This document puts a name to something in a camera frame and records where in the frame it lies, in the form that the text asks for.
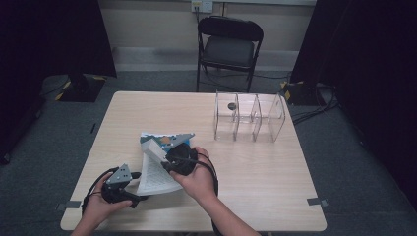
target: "round black object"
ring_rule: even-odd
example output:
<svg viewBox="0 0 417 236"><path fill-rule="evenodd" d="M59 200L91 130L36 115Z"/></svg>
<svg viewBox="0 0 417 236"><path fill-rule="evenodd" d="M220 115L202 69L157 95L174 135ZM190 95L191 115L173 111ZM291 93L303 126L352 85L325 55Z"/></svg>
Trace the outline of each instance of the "round black object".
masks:
<svg viewBox="0 0 417 236"><path fill-rule="evenodd" d="M196 166L197 151L190 149L189 145L183 143L171 149L165 157L170 162L170 170L178 174L189 175Z"/></svg>

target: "chair seat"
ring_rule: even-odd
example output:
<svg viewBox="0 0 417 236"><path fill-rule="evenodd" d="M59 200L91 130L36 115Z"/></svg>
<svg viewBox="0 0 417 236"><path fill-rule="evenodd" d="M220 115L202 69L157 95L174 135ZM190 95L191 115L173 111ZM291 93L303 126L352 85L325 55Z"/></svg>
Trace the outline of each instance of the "chair seat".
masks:
<svg viewBox="0 0 417 236"><path fill-rule="evenodd" d="M254 47L252 41L211 36L202 61L249 68L254 57Z"/></svg>

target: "transparent divider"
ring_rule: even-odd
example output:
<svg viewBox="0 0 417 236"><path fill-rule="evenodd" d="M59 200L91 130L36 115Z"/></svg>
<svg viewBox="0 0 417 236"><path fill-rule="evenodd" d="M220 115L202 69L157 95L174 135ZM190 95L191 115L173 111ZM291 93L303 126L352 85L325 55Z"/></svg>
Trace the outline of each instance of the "transparent divider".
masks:
<svg viewBox="0 0 417 236"><path fill-rule="evenodd" d="M276 141L285 121L281 96L217 92L214 138L218 141Z"/></svg>

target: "person's right hand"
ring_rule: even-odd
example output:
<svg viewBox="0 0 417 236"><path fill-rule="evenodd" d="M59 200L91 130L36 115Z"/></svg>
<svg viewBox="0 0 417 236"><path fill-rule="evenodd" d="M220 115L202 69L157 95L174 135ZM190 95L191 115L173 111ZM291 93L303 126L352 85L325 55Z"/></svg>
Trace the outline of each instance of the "person's right hand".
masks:
<svg viewBox="0 0 417 236"><path fill-rule="evenodd" d="M205 158L205 156L209 158L209 153L201 147L194 147L194 149L198 153L198 161L211 167L211 163ZM193 172L187 176L178 174L175 171L171 171L169 174L197 202L203 201L204 199L216 198L211 173L204 166L196 164Z"/></svg>

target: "light wood tabletop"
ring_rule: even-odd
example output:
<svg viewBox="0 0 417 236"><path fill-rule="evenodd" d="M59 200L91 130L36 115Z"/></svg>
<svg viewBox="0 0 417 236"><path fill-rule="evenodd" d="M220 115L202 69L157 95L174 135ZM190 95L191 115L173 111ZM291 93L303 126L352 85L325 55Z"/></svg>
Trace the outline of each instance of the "light wood tabletop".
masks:
<svg viewBox="0 0 417 236"><path fill-rule="evenodd" d="M71 201L82 201L94 180L109 168L126 163L131 171L141 171L141 132L195 133L191 146L208 151L218 175L219 198L254 229L325 230L321 206L307 202L317 193L287 107L287 118L275 143L216 141L214 107L215 93L116 92ZM139 180L133 180L126 190L135 194ZM73 230L80 218L81 208L67 208L62 229ZM207 214L183 190L151 196L136 208L122 209L99 229L212 231Z"/></svg>

